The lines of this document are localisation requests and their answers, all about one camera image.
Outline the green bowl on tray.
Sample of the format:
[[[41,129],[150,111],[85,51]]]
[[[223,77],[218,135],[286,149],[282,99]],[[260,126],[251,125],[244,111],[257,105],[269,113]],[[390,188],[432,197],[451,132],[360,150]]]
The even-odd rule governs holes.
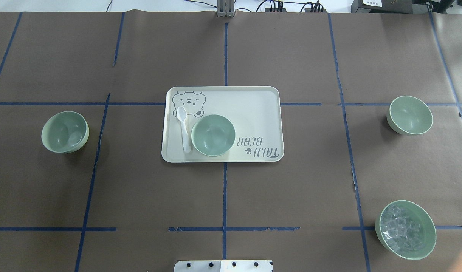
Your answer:
[[[221,115],[208,115],[197,121],[191,131],[193,147],[205,156],[227,153],[236,139],[233,123]]]

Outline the white plastic spoon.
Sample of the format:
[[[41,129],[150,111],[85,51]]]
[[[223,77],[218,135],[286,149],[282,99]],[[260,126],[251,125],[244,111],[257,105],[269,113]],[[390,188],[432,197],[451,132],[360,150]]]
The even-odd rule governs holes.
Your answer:
[[[191,152],[191,146],[189,141],[188,130],[186,126],[187,112],[183,106],[178,106],[176,109],[176,117],[181,124],[181,140],[183,144],[183,150],[185,153]]]

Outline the green bowl with ice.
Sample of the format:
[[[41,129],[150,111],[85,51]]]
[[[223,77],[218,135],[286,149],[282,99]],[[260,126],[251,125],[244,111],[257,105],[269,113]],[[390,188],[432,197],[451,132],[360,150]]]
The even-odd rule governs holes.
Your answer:
[[[390,247],[386,245],[384,239],[379,236],[381,216],[383,215],[383,212],[385,211],[385,209],[389,205],[393,205],[393,204],[406,208],[408,215],[414,221],[418,222],[421,225],[420,237],[422,238],[422,241],[425,244],[425,247],[423,249],[420,249],[419,251],[413,251],[413,252],[396,253],[392,249],[390,249]],[[416,260],[422,260],[428,257],[434,250],[436,246],[436,242],[437,242],[436,227],[430,215],[422,207],[420,207],[416,203],[411,202],[409,200],[396,200],[386,205],[386,207],[383,208],[383,210],[381,211],[381,213],[377,216],[375,220],[375,233],[380,243],[389,252],[403,259],[406,259],[406,260],[416,261]]]

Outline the clear ice cubes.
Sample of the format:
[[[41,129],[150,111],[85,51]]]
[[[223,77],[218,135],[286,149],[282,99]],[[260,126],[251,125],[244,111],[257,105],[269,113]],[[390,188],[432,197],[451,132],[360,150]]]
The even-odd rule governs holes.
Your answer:
[[[425,247],[420,237],[421,225],[414,221],[407,209],[389,205],[380,222],[380,237],[396,253],[419,251]]]

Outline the cream bear print tray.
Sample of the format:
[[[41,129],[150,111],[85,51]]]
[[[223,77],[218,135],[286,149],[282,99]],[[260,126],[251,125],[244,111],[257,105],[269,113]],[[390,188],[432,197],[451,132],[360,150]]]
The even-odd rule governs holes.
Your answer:
[[[184,151],[178,107],[188,116],[186,127],[208,115],[229,119],[236,139],[221,156],[206,156],[193,147]],[[284,156],[281,102],[271,86],[173,87],[166,94],[162,158],[167,162],[278,162]]]

